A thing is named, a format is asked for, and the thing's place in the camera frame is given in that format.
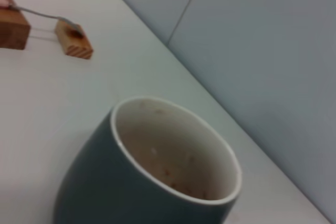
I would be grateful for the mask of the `grey ceramic mug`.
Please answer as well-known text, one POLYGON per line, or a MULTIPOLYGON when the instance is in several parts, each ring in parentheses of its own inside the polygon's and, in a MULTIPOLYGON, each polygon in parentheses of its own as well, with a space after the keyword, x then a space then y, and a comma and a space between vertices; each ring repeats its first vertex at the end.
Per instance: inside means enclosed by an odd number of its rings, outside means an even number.
POLYGON ((167 100, 117 103, 61 183, 52 224, 223 224, 242 169, 203 119, 167 100))

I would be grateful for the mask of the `light flat wooden block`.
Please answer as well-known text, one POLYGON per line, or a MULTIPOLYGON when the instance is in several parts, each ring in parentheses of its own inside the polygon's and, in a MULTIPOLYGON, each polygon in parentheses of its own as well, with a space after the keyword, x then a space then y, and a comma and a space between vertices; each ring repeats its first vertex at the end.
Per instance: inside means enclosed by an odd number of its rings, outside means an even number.
POLYGON ((79 31, 59 20, 56 23, 55 34, 65 55, 89 60, 94 49, 82 27, 77 27, 79 31))

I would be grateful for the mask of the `pink handled metal spoon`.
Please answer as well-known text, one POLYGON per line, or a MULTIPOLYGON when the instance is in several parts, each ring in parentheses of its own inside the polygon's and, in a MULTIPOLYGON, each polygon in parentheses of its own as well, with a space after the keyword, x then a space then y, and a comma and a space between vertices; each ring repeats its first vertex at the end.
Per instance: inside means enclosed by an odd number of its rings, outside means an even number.
POLYGON ((17 11, 23 11, 23 12, 28 12, 40 17, 44 17, 44 18, 50 18, 50 19, 57 19, 59 21, 65 22, 67 25, 69 25, 73 30, 75 30, 77 32, 77 34, 80 37, 84 37, 83 32, 81 31, 81 29, 79 28, 79 25, 73 23, 72 21, 61 17, 61 16, 53 16, 53 15, 47 15, 47 14, 43 14, 31 9, 27 9, 21 6, 18 6, 16 4, 14 4, 13 1, 10 0, 0 0, 0 9, 11 9, 11 10, 17 10, 17 11))

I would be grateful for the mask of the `brown arched wooden block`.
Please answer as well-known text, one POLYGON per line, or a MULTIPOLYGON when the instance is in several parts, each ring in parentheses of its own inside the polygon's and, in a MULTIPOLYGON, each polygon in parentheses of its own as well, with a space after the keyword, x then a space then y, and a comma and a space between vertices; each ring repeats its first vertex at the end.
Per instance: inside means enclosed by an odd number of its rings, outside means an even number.
POLYGON ((24 50, 30 29, 20 11, 0 9, 0 48, 24 50))

